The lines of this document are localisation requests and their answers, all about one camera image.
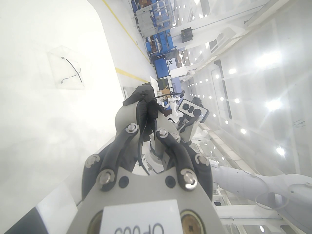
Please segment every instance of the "robotic hand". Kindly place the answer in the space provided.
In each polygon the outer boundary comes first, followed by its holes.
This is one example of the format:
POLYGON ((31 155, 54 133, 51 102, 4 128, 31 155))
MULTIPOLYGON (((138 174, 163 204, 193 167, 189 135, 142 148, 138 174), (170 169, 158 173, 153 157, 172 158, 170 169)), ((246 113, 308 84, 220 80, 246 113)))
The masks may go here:
MULTIPOLYGON (((186 116, 191 120, 192 117, 188 114, 186 116)), ((196 117, 193 123, 198 121, 199 117, 196 117)), ((154 100, 150 86, 138 87, 124 101, 124 106, 116 115, 115 125, 115 140, 85 162, 83 202, 68 234, 114 233, 104 226, 107 223, 103 223, 107 221, 104 215, 110 206, 119 208, 118 205, 149 204, 151 201, 159 201, 161 204, 160 201, 170 199, 177 203, 178 221, 181 219, 182 223, 178 226, 180 231, 174 233, 224 233, 211 202, 213 181, 209 160, 202 154, 196 154, 187 144, 192 131, 188 132, 186 129, 192 129, 192 125, 184 126, 184 132, 180 133, 162 114, 162 108, 154 100), (144 167, 142 143, 151 139, 154 144, 153 153, 162 162, 164 171, 155 176, 135 175, 132 171, 137 161, 144 167)), ((154 210, 154 207, 150 207, 148 213, 152 214, 154 210)), ((124 219, 108 219, 120 223, 115 234, 140 233, 138 225, 125 225, 124 219)), ((149 226, 145 233, 173 232, 165 225, 156 223, 152 228, 149 226)))

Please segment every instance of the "white surface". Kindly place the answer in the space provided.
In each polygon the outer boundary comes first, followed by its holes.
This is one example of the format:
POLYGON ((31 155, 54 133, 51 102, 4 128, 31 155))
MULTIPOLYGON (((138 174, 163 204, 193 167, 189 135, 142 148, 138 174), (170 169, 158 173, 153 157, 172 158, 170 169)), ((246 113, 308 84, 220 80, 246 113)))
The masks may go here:
POLYGON ((49 234, 66 234, 77 206, 64 183, 36 206, 49 234))
POLYGON ((103 211, 100 234, 118 233, 118 228, 122 229, 120 233, 128 226, 133 231, 137 225, 141 233, 162 233, 159 226, 153 226, 160 223, 163 226, 163 233, 183 233, 180 211, 176 200, 165 200, 149 203, 127 204, 118 206, 106 206, 103 211))
POLYGON ((0 15, 3 233, 114 135, 123 97, 86 0, 0 0, 0 15), (60 46, 81 58, 84 90, 56 88, 47 53, 60 46))

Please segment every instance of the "wire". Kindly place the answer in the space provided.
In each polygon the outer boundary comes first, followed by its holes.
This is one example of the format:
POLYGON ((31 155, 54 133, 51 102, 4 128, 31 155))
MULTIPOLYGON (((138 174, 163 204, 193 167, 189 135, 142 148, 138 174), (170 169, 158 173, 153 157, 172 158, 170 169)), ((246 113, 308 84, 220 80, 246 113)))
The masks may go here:
POLYGON ((75 67, 70 63, 70 61, 69 60, 67 60, 66 58, 64 58, 64 57, 61 57, 62 59, 65 59, 66 61, 68 61, 68 63, 73 67, 73 69, 75 70, 75 72, 77 73, 77 75, 78 75, 78 77, 79 77, 79 79, 80 79, 80 81, 81 81, 81 83, 83 84, 83 82, 82 82, 82 80, 81 80, 81 77, 80 77, 80 75, 79 75, 79 73, 78 73, 78 71, 75 69, 75 67))

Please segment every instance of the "white panel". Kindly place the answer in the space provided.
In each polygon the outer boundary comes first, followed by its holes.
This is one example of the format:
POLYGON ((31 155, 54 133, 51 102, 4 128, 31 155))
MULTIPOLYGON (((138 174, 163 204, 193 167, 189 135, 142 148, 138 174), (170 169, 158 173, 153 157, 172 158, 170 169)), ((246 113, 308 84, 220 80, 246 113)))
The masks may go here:
POLYGON ((232 160, 240 160, 241 158, 233 151, 226 152, 232 160))
POLYGON ((76 204, 64 183, 36 206, 49 234, 66 234, 77 213, 76 204))

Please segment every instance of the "white label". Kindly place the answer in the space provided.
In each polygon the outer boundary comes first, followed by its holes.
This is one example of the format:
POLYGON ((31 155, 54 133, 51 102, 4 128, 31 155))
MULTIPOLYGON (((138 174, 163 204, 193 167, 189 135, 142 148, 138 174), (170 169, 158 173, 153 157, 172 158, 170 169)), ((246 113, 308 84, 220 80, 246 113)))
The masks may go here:
POLYGON ((105 206, 100 234, 183 234, 176 200, 105 206))

